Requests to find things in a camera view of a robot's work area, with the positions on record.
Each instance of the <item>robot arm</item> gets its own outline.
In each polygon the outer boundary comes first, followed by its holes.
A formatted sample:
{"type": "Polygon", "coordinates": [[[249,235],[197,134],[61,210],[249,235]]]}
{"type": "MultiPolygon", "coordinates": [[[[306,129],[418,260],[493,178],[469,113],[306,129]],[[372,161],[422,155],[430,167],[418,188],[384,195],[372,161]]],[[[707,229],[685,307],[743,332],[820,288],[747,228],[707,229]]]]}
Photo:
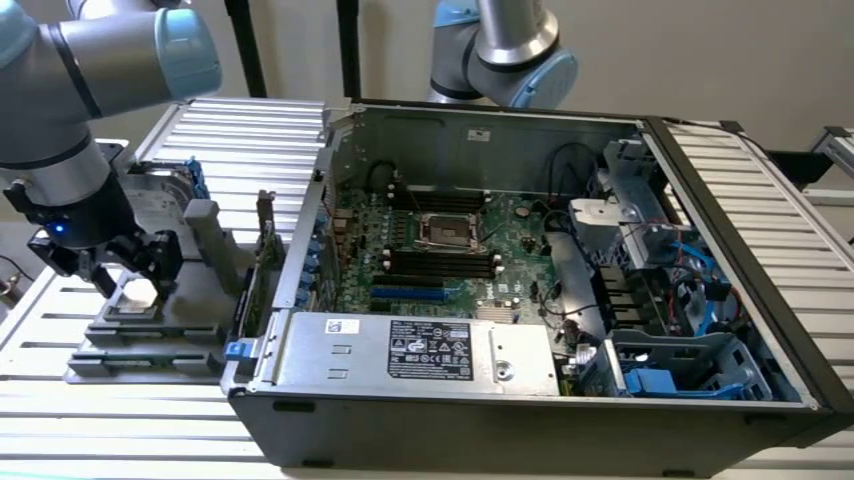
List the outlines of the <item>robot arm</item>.
{"type": "Polygon", "coordinates": [[[557,19],[541,0],[441,0],[433,26],[429,101],[560,104],[577,61],[560,48],[557,19]]]}
{"type": "Polygon", "coordinates": [[[186,100],[221,83],[201,18],[192,10],[150,11],[162,3],[69,1],[85,20],[37,25],[11,0],[0,0],[3,194],[43,227],[33,252],[105,296],[114,283],[101,263],[138,272],[168,295],[181,255],[173,232],[147,234],[135,224],[86,122],[186,100]],[[119,7],[130,13],[103,16],[119,7]]]}

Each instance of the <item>power supply label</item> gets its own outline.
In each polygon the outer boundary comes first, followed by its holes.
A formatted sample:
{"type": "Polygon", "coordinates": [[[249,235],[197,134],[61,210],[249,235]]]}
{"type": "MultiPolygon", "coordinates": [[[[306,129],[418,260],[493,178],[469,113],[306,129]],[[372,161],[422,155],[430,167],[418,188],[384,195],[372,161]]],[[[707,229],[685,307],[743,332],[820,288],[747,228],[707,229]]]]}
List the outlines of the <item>power supply label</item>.
{"type": "Polygon", "coordinates": [[[468,324],[392,320],[388,375],[420,380],[473,380],[468,324]]]}

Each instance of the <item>black pole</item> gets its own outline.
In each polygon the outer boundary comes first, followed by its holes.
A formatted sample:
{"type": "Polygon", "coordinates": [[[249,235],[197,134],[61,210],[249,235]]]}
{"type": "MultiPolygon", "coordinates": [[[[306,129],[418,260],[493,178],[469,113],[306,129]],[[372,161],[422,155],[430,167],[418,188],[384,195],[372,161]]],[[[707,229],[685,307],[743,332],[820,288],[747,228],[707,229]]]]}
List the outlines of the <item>black pole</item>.
{"type": "Polygon", "coordinates": [[[358,65],[358,0],[337,0],[337,38],[341,49],[344,96],[361,98],[358,65]]]}
{"type": "Polygon", "coordinates": [[[249,96],[266,98],[266,84],[264,83],[264,70],[261,69],[261,58],[257,53],[257,42],[254,41],[249,1],[225,0],[225,12],[230,18],[230,27],[234,30],[242,76],[245,77],[249,96]]]}

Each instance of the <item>sticker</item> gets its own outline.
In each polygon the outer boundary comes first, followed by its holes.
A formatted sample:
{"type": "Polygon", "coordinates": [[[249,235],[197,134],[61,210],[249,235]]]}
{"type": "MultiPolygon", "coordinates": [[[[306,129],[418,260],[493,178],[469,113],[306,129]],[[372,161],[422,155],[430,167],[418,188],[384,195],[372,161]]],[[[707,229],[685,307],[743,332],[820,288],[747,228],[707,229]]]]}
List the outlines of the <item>sticker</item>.
{"type": "Polygon", "coordinates": [[[388,336],[390,377],[472,381],[470,362],[470,327],[466,323],[392,320],[388,336]]]}
{"type": "Polygon", "coordinates": [[[469,142],[488,142],[492,132],[485,128],[472,128],[468,130],[469,142]]]}
{"type": "Polygon", "coordinates": [[[325,333],[354,335],[358,333],[358,320],[329,318],[325,321],[325,333]]]}

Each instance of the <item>motherboard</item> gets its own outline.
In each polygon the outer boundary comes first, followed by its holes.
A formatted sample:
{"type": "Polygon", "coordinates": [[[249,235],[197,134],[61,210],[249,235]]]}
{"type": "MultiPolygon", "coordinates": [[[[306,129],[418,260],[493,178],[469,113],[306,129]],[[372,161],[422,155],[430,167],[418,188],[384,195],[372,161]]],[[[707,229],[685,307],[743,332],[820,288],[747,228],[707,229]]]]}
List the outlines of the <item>motherboard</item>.
{"type": "Polygon", "coordinates": [[[538,297],[554,274],[534,202],[340,190],[334,311],[541,324],[538,297]]]}

